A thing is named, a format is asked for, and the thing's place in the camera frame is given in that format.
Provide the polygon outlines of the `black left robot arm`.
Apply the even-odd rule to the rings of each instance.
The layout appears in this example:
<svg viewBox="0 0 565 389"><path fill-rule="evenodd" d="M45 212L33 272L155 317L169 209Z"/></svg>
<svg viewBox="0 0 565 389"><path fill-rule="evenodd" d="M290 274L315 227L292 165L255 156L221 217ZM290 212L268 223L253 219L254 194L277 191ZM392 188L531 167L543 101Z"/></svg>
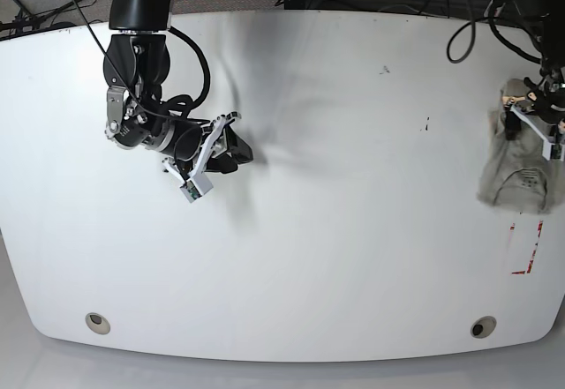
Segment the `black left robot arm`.
<svg viewBox="0 0 565 389"><path fill-rule="evenodd" d="M504 95L505 138L516 140L527 125L542 140L542 155L564 160L564 0L511 0L539 56L526 54L505 40L495 26L494 10L507 0L493 0L487 23L493 35L523 59L539 66L539 81L523 79L521 93Z"/></svg>

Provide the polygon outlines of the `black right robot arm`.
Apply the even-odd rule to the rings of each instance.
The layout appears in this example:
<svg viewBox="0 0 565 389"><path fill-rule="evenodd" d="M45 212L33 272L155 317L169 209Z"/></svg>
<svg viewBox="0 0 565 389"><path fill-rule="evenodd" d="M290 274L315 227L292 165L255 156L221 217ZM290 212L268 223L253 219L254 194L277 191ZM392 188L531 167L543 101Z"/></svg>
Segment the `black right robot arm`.
<svg viewBox="0 0 565 389"><path fill-rule="evenodd" d="M174 0L112 0L104 52L107 137L123 149L144 146L161 153L183 181L196 172L230 174L253 160L252 148L231 125L231 112L212 121L191 113L207 99L211 71L200 46L170 24ZM170 73L166 36L171 34L196 55L203 74L200 94L167 100L162 85Z"/></svg>

